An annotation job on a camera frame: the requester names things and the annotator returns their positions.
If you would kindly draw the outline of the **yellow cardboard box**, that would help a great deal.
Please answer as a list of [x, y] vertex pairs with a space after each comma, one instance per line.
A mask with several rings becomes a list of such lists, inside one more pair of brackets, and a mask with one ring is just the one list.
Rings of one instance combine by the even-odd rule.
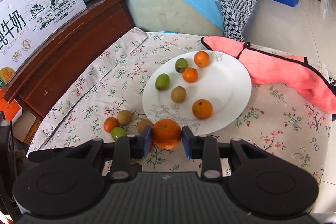
[[14, 137], [22, 143], [30, 145], [40, 125], [41, 121], [31, 114], [29, 110], [23, 108], [23, 114], [13, 125]]

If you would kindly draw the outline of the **orange cardboard box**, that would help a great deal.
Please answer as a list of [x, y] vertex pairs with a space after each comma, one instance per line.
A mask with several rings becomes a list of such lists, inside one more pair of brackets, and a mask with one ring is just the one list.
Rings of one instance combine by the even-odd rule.
[[23, 114], [22, 107], [16, 100], [9, 103], [3, 98], [3, 91], [0, 91], [0, 111], [4, 113], [7, 120], [12, 121], [12, 124], [15, 124]]

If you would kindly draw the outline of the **dark green jujube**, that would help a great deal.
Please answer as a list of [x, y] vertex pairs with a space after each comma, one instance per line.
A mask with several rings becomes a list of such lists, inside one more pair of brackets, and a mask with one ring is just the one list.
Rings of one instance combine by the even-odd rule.
[[178, 73], [183, 73], [183, 71], [189, 67], [188, 61], [184, 58], [179, 58], [175, 62], [175, 70]]

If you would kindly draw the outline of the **floral tablecloth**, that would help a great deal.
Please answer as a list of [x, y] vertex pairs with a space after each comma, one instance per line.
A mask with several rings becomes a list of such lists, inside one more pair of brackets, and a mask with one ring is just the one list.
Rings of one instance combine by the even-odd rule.
[[[132, 121], [123, 129], [136, 134], [138, 122], [148, 119], [142, 95], [154, 71], [174, 57], [202, 50], [199, 36], [131, 29], [89, 65], [51, 108], [29, 151], [73, 147], [93, 138], [111, 142], [113, 138], [103, 124], [122, 110], [132, 114]], [[243, 112], [209, 135], [219, 142], [246, 140], [321, 181], [330, 133], [330, 114], [293, 88], [281, 83], [252, 83]]]

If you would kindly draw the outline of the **green jujube fruit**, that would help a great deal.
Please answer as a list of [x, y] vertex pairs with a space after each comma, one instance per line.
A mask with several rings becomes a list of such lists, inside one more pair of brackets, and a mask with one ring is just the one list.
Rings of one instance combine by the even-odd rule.
[[160, 74], [155, 81], [155, 88], [159, 91], [167, 90], [170, 86], [170, 77], [166, 73]]

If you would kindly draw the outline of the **pink microfiber towel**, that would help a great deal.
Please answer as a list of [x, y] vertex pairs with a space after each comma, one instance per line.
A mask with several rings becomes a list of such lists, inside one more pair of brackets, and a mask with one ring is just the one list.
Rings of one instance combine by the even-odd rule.
[[283, 83], [321, 110], [335, 114], [335, 86], [312, 67], [306, 57], [279, 56], [220, 36], [201, 38], [211, 51], [226, 53], [239, 60], [254, 84]]

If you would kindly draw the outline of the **brown longan on plate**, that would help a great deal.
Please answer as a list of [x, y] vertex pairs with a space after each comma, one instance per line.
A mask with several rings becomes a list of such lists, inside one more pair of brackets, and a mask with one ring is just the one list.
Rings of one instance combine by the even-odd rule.
[[187, 92], [184, 87], [178, 86], [174, 88], [171, 92], [171, 100], [174, 103], [182, 103], [185, 101]]

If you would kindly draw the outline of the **green jujube off plate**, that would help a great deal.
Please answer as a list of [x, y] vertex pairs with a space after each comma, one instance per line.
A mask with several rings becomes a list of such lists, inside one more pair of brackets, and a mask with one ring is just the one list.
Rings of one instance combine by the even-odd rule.
[[122, 137], [122, 136], [126, 136], [128, 134], [127, 131], [125, 131], [123, 128], [121, 127], [114, 127], [112, 129], [112, 131], [110, 132], [112, 138], [114, 141], [117, 141], [118, 138]]

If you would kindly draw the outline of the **dark wooden cabinet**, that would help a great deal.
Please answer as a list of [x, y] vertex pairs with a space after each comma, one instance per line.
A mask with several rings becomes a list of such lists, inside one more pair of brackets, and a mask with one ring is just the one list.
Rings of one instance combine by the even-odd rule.
[[3, 99], [43, 120], [84, 69], [134, 26], [126, 0], [90, 1], [19, 69]]

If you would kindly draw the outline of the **small orange with spot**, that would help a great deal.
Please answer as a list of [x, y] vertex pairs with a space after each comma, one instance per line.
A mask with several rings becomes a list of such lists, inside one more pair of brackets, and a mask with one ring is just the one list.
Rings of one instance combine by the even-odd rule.
[[207, 119], [213, 113], [213, 105], [205, 99], [199, 99], [193, 103], [193, 115], [198, 119]]

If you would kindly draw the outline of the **small orange off plate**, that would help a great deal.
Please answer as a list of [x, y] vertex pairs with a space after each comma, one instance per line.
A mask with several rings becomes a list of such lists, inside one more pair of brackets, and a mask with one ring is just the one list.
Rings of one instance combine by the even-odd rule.
[[118, 120], [114, 117], [109, 117], [105, 120], [103, 124], [104, 131], [107, 133], [111, 133], [112, 129], [118, 127]]

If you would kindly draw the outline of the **orange tangerine at rim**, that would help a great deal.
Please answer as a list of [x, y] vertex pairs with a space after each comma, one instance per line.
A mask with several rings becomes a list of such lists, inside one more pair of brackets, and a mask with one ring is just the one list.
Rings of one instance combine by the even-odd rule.
[[210, 56], [205, 51], [199, 51], [194, 55], [194, 63], [200, 68], [205, 68], [210, 64]]

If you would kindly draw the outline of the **white milk carton box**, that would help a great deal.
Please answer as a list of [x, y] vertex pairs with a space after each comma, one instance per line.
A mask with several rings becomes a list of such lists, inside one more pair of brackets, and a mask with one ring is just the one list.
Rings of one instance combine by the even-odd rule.
[[1, 87], [58, 29], [86, 8], [83, 0], [1, 1]]

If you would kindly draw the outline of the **brown longan fruit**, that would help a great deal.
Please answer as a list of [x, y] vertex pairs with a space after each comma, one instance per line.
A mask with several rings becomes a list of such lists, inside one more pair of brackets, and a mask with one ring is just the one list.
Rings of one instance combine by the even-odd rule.
[[117, 120], [120, 125], [128, 125], [132, 121], [132, 114], [129, 110], [122, 110], [117, 115]]

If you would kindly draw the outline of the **small orange tangerine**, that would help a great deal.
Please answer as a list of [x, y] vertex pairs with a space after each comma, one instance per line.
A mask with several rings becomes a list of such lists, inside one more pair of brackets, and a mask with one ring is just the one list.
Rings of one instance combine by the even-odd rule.
[[195, 83], [198, 80], [198, 71], [195, 68], [188, 67], [183, 71], [182, 77], [187, 83]]

